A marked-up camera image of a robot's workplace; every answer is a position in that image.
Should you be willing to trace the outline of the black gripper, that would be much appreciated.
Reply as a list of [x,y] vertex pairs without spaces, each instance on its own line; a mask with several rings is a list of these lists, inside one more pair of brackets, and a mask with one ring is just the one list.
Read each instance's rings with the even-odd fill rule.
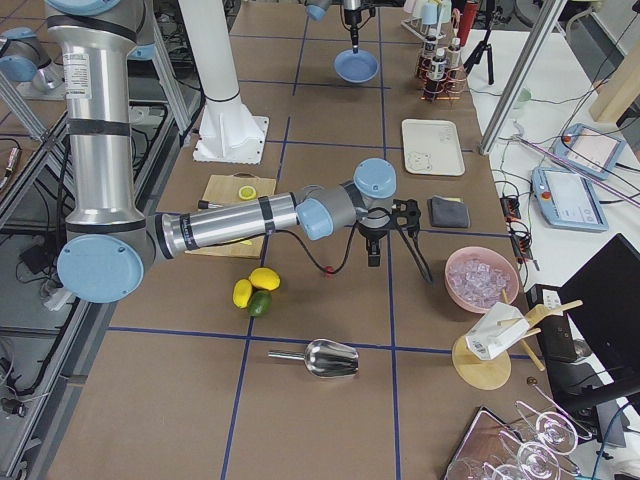
[[361,1],[360,0],[343,0],[342,1],[342,18],[345,27],[350,32],[351,46],[353,52],[359,51],[359,34],[357,33],[361,22]]
[[380,241],[388,235],[390,226],[390,216],[388,214],[374,214],[357,222],[358,231],[366,240],[369,266],[380,265]]

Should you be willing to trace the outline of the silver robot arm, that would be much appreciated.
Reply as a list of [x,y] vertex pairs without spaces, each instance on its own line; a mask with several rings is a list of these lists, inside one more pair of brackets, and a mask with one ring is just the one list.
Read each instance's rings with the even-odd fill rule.
[[[333,1],[330,0],[304,2],[307,16],[314,21],[322,20],[332,4]],[[341,0],[339,5],[342,7],[341,20],[344,28],[350,34],[352,52],[357,54],[359,52],[359,28],[362,22],[363,3],[361,0]]]
[[153,20],[145,1],[50,1],[49,33],[63,53],[75,206],[57,260],[64,287],[112,303],[131,294],[154,264],[185,251],[301,226],[317,240],[352,224],[376,225],[390,208],[396,172],[367,159],[339,186],[306,187],[186,214],[144,215],[134,199],[128,58]]

